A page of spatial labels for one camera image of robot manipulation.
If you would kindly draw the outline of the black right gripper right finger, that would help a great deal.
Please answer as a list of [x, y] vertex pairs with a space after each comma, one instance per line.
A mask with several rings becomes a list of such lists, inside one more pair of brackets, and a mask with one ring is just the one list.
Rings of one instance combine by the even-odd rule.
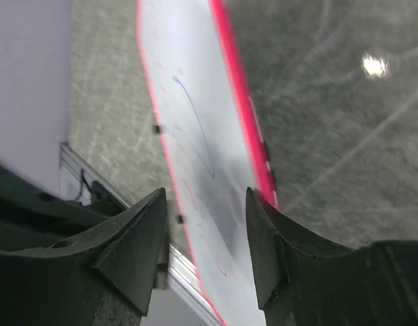
[[418, 240], [351, 249], [246, 191], [258, 307], [268, 325], [418, 325]]

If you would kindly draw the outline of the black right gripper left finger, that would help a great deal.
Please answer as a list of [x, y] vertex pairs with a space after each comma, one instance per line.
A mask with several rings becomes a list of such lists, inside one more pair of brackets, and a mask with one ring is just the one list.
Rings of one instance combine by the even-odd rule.
[[[162, 193], [157, 189], [145, 198]], [[49, 247], [0, 250], [0, 325], [138, 325], [143, 312], [111, 276], [100, 275], [98, 264], [141, 211], [137, 202]]]

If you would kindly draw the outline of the red-framed whiteboard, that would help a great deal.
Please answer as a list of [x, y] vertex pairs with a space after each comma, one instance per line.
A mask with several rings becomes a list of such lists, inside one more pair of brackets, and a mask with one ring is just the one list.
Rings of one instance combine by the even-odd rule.
[[264, 325], [246, 231], [248, 88], [222, 1], [138, 1], [147, 86], [199, 286], [224, 325]]

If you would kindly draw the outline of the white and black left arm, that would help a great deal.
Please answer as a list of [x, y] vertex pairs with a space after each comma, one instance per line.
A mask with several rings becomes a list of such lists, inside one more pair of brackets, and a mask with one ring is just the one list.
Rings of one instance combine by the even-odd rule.
[[0, 250], [49, 247], [125, 210], [105, 192], [86, 206], [62, 200], [0, 165]]

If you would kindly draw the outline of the aluminium mounting rail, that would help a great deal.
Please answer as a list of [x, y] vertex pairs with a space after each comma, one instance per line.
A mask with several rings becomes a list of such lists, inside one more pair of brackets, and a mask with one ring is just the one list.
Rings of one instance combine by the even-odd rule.
[[[126, 213], [126, 199], [67, 143], [60, 145], [62, 194], [105, 217]], [[219, 325], [197, 289], [195, 268], [170, 245], [168, 202], [145, 198], [136, 223], [98, 264], [103, 278], [143, 312], [141, 325]]]

